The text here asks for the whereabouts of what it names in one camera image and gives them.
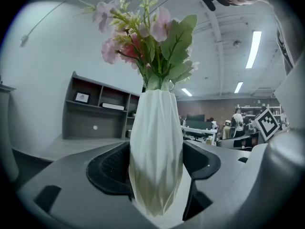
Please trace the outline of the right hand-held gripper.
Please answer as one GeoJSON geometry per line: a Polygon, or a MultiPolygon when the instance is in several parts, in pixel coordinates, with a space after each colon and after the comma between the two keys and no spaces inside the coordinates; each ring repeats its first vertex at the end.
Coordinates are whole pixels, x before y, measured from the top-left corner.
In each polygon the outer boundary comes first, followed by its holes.
{"type": "Polygon", "coordinates": [[[267,107],[261,108],[261,111],[254,119],[254,126],[259,130],[265,142],[267,142],[280,128],[275,116],[267,107]]]}

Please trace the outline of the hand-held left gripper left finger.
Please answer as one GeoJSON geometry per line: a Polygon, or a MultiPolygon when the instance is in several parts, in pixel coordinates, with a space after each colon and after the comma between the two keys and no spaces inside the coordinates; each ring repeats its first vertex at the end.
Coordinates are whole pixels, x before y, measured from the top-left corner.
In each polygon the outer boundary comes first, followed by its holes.
{"type": "Polygon", "coordinates": [[[50,229],[150,229],[132,204],[129,143],[112,144],[52,162],[17,192],[50,229]]]}

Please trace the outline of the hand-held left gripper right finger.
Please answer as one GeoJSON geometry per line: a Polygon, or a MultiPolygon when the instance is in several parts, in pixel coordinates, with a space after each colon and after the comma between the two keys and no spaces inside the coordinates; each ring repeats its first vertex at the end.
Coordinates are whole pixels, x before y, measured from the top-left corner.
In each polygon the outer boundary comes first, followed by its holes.
{"type": "Polygon", "coordinates": [[[269,198],[267,145],[241,151],[184,141],[191,176],[185,223],[266,223],[269,198]]]}

